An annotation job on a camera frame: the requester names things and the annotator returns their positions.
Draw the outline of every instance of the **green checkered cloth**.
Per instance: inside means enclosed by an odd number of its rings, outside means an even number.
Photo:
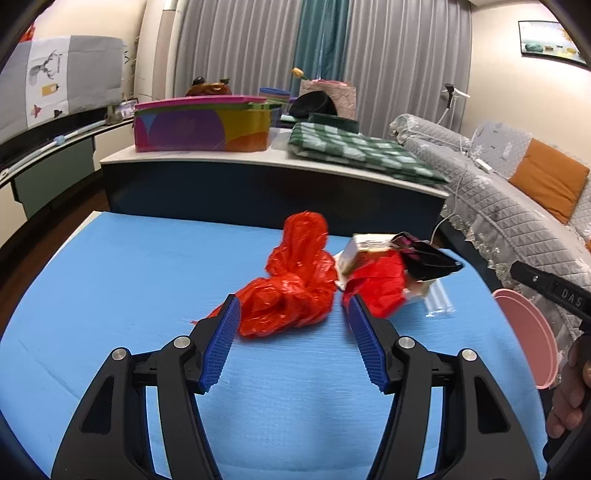
[[[288,144],[298,157],[378,171],[422,185],[448,182],[396,142],[353,134],[330,125],[297,124]]]

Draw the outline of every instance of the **human hand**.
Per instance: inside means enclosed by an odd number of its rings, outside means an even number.
[[[582,342],[583,338],[579,337],[570,348],[569,361],[562,369],[562,382],[554,390],[552,410],[546,421],[546,432],[553,439],[562,436],[565,430],[575,429],[583,420],[580,406],[586,388],[591,388],[591,358],[582,358],[579,361]]]

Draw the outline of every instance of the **metal screw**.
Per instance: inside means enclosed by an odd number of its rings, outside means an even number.
[[[117,350],[113,350],[111,357],[113,358],[113,360],[123,360],[125,358],[125,355],[127,355],[127,351],[125,350],[125,348],[118,348]]]
[[[401,337],[398,340],[398,344],[402,347],[402,348],[413,348],[416,343],[414,342],[414,340],[410,337]]]
[[[176,348],[187,348],[189,345],[191,345],[191,339],[189,337],[176,337],[174,339],[174,343],[173,345]]]
[[[476,354],[476,352],[474,350],[470,350],[469,348],[466,348],[465,350],[462,350],[462,357],[464,357],[464,360],[468,360],[469,362],[473,362],[474,360],[476,360],[478,358],[478,355]]]

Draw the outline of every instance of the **black hat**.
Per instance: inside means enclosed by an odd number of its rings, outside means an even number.
[[[337,114],[334,102],[322,90],[305,93],[290,108],[290,115],[299,119],[307,119],[311,113]]]

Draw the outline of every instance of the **framed picture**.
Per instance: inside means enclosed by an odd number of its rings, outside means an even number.
[[[567,61],[587,68],[579,49],[558,22],[521,21],[519,39],[522,55]]]

